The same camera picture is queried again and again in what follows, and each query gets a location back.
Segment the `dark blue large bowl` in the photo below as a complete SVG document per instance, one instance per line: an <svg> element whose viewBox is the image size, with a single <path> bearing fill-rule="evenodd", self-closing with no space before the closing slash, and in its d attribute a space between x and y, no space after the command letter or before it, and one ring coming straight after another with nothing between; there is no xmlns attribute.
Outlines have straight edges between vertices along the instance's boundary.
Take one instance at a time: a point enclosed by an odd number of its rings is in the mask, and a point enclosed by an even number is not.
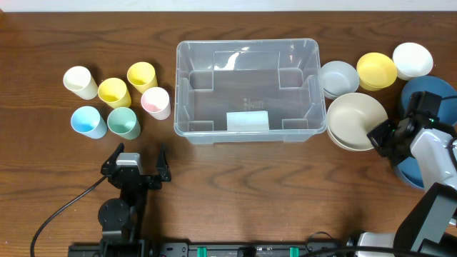
<svg viewBox="0 0 457 257"><path fill-rule="evenodd" d="M416 91L428 91L442 97L455 96L456 90L446 81L435 76L420 76L406 83L398 101L398 113L402 118L409 104L412 93ZM456 98L441 102L438 112L440 122L456 125Z"/></svg>

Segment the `white label in bin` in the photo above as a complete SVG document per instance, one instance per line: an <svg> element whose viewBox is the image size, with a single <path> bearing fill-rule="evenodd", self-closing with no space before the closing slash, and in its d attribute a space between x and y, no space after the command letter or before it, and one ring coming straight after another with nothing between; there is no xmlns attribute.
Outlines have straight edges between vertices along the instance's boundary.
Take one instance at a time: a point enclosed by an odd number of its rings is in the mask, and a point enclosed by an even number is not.
<svg viewBox="0 0 457 257"><path fill-rule="evenodd" d="M227 131L263 132L269 130L267 111L229 112L226 114Z"/></svg>

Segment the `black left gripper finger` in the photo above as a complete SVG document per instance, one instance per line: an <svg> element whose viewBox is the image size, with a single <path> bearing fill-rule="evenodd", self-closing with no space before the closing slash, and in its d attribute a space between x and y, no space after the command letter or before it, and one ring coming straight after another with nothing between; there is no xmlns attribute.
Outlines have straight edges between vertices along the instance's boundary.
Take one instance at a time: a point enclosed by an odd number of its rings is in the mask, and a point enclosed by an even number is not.
<svg viewBox="0 0 457 257"><path fill-rule="evenodd" d="M161 145L159 156L156 162L156 170L158 171L162 181L171 181L171 171L166 160L165 145Z"/></svg>
<svg viewBox="0 0 457 257"><path fill-rule="evenodd" d="M124 144L120 143L116 150L107 158L101 166L102 175L111 175L117 167L116 160L121 153L124 152Z"/></svg>

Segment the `light blue plastic cup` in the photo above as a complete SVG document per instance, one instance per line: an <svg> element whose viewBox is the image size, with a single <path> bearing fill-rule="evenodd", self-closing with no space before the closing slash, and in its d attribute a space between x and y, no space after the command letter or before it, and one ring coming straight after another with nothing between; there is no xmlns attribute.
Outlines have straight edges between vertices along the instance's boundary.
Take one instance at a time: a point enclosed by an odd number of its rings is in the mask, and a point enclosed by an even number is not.
<svg viewBox="0 0 457 257"><path fill-rule="evenodd" d="M106 135L106 122L97 109L92 106L82 106L71 116L71 127L75 132L92 139L99 139Z"/></svg>

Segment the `yellow small bowl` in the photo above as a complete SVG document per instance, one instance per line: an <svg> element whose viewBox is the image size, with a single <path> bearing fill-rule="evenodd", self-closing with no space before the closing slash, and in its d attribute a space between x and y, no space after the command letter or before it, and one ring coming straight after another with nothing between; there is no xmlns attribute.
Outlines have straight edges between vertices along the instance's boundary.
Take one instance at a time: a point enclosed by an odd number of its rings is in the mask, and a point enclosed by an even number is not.
<svg viewBox="0 0 457 257"><path fill-rule="evenodd" d="M367 91L380 91L397 79L397 68L387 55L371 52L364 54L356 64L360 86Z"/></svg>

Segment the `yellow plastic cup front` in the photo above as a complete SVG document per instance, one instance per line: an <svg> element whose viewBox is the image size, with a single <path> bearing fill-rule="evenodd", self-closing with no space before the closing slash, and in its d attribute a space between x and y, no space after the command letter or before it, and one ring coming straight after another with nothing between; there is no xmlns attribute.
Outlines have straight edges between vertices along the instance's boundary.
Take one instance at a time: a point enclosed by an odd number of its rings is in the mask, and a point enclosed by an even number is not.
<svg viewBox="0 0 457 257"><path fill-rule="evenodd" d="M98 89L99 98L111 108L130 107L131 96L126 83L118 78L102 81Z"/></svg>

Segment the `mint green plastic cup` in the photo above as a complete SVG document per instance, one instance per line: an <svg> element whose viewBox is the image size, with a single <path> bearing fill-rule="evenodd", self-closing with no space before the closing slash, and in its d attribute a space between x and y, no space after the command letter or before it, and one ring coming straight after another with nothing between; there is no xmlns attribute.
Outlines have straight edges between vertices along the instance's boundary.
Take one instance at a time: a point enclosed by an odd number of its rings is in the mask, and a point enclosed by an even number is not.
<svg viewBox="0 0 457 257"><path fill-rule="evenodd" d="M111 132L127 140L133 140L141 133L136 114L126 107L114 109L108 116L107 125Z"/></svg>

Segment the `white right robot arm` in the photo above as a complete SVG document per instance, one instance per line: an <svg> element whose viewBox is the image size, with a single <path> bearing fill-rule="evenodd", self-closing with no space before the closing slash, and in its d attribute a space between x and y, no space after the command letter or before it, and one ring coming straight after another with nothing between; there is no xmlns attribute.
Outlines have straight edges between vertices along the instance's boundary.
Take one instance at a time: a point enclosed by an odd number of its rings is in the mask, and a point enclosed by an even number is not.
<svg viewBox="0 0 457 257"><path fill-rule="evenodd" d="M395 126L385 121L368 138L381 156L398 163L418 162L425 194L395 233L362 233L356 256L425 253L455 256L456 237L446 233L456 218L456 130L437 119L414 115Z"/></svg>

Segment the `clear plastic storage bin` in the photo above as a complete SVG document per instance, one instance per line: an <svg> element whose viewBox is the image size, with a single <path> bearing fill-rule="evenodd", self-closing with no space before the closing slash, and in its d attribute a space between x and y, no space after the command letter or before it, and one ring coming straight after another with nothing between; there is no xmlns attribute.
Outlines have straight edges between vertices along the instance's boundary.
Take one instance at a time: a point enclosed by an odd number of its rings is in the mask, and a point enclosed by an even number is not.
<svg viewBox="0 0 457 257"><path fill-rule="evenodd" d="M192 144L304 142L326 130L313 39L182 41L174 131ZM269 130L227 131L229 112L267 111Z"/></svg>

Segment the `pink plastic cup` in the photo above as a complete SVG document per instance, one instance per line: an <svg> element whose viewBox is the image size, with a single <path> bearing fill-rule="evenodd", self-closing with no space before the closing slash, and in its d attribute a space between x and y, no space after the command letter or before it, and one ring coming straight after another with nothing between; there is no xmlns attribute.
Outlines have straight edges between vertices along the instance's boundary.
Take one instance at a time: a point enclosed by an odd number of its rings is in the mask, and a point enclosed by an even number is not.
<svg viewBox="0 0 457 257"><path fill-rule="evenodd" d="M161 87L147 89L142 94L141 106L157 120L165 120L171 114L169 94Z"/></svg>

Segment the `white small bowl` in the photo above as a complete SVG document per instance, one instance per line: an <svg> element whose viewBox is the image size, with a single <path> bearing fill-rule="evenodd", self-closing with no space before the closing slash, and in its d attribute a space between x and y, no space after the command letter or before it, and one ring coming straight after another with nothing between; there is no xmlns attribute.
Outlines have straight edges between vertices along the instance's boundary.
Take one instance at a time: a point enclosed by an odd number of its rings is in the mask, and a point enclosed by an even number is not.
<svg viewBox="0 0 457 257"><path fill-rule="evenodd" d="M396 65L397 77L404 81L428 75L433 69L431 52L413 42L399 44L393 50L392 59Z"/></svg>

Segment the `cream white plastic cup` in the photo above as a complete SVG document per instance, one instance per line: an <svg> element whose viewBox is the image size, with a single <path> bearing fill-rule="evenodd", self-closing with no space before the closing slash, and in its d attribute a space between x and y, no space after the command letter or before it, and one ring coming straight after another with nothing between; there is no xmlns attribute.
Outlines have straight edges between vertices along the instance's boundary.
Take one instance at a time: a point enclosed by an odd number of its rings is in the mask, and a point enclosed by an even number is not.
<svg viewBox="0 0 457 257"><path fill-rule="evenodd" d="M71 67L64 74L63 83L68 90L84 100L91 100L98 94L98 86L84 66Z"/></svg>

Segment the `yellow plastic cup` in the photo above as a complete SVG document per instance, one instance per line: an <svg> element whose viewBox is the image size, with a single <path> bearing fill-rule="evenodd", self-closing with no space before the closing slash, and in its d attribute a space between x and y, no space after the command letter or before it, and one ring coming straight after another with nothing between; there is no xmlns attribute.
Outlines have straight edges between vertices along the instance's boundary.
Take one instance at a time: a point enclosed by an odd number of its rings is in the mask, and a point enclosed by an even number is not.
<svg viewBox="0 0 457 257"><path fill-rule="evenodd" d="M99 98L111 108L130 107L131 96L126 83L118 78L102 81L98 89Z"/></svg>
<svg viewBox="0 0 457 257"><path fill-rule="evenodd" d="M137 62L129 67L127 79L142 94L149 88L158 86L154 66L144 61Z"/></svg>

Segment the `yellow plastic cup rear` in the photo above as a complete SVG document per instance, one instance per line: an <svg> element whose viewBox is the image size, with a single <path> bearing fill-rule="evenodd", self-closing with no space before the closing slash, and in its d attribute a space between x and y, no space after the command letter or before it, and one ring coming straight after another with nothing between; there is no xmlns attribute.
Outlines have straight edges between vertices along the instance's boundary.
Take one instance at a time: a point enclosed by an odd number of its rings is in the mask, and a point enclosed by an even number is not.
<svg viewBox="0 0 457 257"><path fill-rule="evenodd" d="M127 79L142 94L149 88L158 86L154 66L144 61L137 62L129 67Z"/></svg>

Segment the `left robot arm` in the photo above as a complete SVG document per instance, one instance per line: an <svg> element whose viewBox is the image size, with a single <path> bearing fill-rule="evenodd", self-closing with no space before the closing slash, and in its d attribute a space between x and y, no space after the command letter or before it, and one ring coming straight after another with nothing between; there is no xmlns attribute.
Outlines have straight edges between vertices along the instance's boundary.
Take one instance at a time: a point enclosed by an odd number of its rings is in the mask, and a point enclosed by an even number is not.
<svg viewBox="0 0 457 257"><path fill-rule="evenodd" d="M101 174L120 190L118 198L107 200L99 209L102 226L100 251L102 256L148 256L149 242L140 238L146 209L147 194L160 190L163 182L171 181L165 148L161 147L154 175L146 175L138 153L126 153L120 143L101 166Z"/></svg>

